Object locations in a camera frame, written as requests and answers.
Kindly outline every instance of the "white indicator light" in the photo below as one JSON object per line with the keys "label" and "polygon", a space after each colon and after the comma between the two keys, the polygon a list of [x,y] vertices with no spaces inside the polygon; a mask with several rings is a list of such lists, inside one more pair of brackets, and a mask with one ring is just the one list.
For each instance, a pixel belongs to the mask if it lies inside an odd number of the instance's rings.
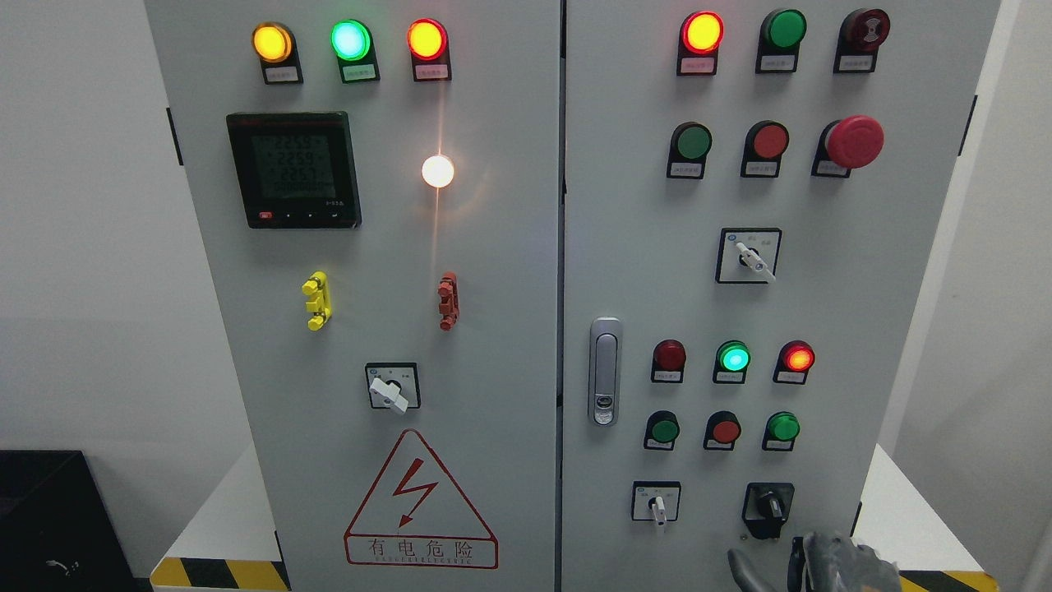
{"label": "white indicator light", "polygon": [[453,180],[453,161],[445,155],[436,154],[424,161],[420,172],[425,183],[440,189]]}

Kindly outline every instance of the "indicator light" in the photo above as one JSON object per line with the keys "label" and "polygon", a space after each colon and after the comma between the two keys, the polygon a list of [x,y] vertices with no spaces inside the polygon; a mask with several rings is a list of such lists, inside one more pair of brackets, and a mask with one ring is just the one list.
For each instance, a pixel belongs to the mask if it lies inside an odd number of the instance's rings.
{"label": "indicator light", "polygon": [[774,11],[764,20],[764,40],[781,49],[788,49],[804,40],[807,34],[807,19],[800,11],[792,8]]}
{"label": "indicator light", "polygon": [[448,38],[446,29],[433,19],[420,19],[409,25],[406,42],[413,56],[425,60],[433,60],[446,50]]}
{"label": "indicator light", "polygon": [[774,368],[774,382],[788,385],[804,385],[807,374],[814,366],[814,349],[807,342],[789,342],[778,352],[778,364]]}
{"label": "indicator light", "polygon": [[654,348],[650,364],[651,383],[683,383],[687,349],[675,340],[665,340]]}
{"label": "indicator light", "polygon": [[252,32],[252,47],[267,63],[281,63],[292,55],[292,34],[281,23],[262,22]]}
{"label": "indicator light", "polygon": [[742,372],[749,366],[749,349],[741,342],[728,342],[720,347],[717,360],[727,372]]}
{"label": "indicator light", "polygon": [[437,189],[451,183],[454,171],[453,161],[442,154],[428,157],[420,169],[421,175],[424,177],[424,182]]}
{"label": "indicator light", "polygon": [[683,44],[694,54],[710,54],[723,41],[723,20],[715,13],[694,13],[682,28]]}
{"label": "indicator light", "polygon": [[782,361],[793,372],[806,372],[814,364],[814,352],[810,348],[796,346]]}
{"label": "indicator light", "polygon": [[800,421],[789,412],[775,413],[767,421],[767,433],[780,443],[788,443],[800,435]]}
{"label": "indicator light", "polygon": [[372,36],[364,24],[356,20],[345,20],[332,26],[332,50],[341,59],[349,62],[358,61],[369,53],[372,46]]}

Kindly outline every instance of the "digital power meter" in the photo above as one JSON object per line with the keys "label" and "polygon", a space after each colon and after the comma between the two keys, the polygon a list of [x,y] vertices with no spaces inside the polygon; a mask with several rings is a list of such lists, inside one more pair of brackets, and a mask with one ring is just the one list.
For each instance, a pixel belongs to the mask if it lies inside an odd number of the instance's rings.
{"label": "digital power meter", "polygon": [[342,110],[235,113],[230,148],[254,228],[349,228],[362,222]]}

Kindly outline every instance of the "yellow indicator light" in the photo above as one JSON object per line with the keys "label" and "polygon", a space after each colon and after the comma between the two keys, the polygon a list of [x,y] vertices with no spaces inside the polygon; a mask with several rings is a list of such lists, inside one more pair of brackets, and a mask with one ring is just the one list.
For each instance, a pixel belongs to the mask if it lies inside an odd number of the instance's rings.
{"label": "yellow indicator light", "polygon": [[277,22],[261,22],[252,32],[252,47],[260,59],[281,63],[292,55],[292,34]]}

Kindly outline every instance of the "high voltage warning triangle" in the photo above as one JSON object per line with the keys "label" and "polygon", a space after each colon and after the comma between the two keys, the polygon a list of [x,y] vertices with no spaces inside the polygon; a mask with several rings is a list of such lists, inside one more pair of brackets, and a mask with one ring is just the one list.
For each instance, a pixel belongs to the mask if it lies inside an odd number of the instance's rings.
{"label": "high voltage warning triangle", "polygon": [[343,539],[353,565],[498,566],[493,531],[416,430],[394,443]]}

